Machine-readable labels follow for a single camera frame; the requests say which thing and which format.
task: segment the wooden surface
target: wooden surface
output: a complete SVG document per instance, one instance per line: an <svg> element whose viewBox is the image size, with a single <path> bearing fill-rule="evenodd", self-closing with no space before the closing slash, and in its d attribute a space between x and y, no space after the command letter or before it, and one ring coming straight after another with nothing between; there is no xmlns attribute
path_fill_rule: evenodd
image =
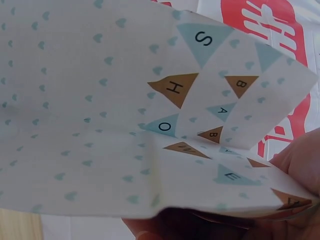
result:
<svg viewBox="0 0 320 240"><path fill-rule="evenodd" d="M40 215L0 209L0 240L44 240Z"/></svg>

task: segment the teal triangle flag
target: teal triangle flag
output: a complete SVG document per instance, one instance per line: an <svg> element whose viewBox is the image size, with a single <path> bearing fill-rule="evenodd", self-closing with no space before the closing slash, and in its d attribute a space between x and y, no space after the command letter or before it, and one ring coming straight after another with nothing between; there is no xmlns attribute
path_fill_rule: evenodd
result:
<svg viewBox="0 0 320 240"><path fill-rule="evenodd" d="M239 153L236 153L236 152L234 152L234 151L231 151L230 149L228 149L228 148L226 148L226 147L224 147L224 146L220 147L219 152L220 152L220 153L224 153L224 154L232 154L232 155L240 156Z"/></svg>
<svg viewBox="0 0 320 240"><path fill-rule="evenodd" d="M236 105L236 102L225 104L225 105L219 105L219 106L210 106L210 107L207 107L207 110L213 115L215 115L217 118L226 122L227 118L229 117L229 114L231 113L235 105Z"/></svg>
<svg viewBox="0 0 320 240"><path fill-rule="evenodd" d="M152 121L145 125L143 129L175 138L178 116L179 114L174 114Z"/></svg>
<svg viewBox="0 0 320 240"><path fill-rule="evenodd" d="M262 72L265 72L278 58L282 56L281 52L264 43L256 42L255 49L258 54Z"/></svg>
<svg viewBox="0 0 320 240"><path fill-rule="evenodd" d="M201 23L183 23L177 29L201 68L234 30L229 26Z"/></svg>
<svg viewBox="0 0 320 240"><path fill-rule="evenodd" d="M229 185L246 185L246 186L261 186L262 182L257 180L253 181L246 178L229 168L219 164L218 177L213 179L217 184L229 184Z"/></svg>

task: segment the hand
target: hand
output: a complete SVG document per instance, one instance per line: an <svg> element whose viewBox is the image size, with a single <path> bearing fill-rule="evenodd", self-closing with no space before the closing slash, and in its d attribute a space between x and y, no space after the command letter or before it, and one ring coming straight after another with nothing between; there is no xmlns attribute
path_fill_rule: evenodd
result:
<svg viewBox="0 0 320 240"><path fill-rule="evenodd" d="M271 161L313 194L320 194L320 128L293 141ZM217 216L209 222L186 209L146 220L123 219L137 240L319 240L320 207L285 221Z"/></svg>

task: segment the paper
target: paper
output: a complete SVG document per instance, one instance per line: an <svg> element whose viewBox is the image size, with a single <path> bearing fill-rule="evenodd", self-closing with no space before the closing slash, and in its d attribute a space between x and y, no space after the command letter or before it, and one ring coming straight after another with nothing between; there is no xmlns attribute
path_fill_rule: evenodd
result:
<svg viewBox="0 0 320 240"><path fill-rule="evenodd" d="M319 201L249 151L317 82L302 64L148 0L0 6L0 208L260 216Z"/></svg>

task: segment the folded paper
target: folded paper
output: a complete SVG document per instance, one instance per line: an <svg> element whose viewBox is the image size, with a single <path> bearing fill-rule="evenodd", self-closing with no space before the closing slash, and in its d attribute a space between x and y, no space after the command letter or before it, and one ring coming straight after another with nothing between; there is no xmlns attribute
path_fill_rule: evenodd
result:
<svg viewBox="0 0 320 240"><path fill-rule="evenodd" d="M319 201L249 151L317 82L297 61L149 0L0 6L0 208L263 217Z"/></svg>

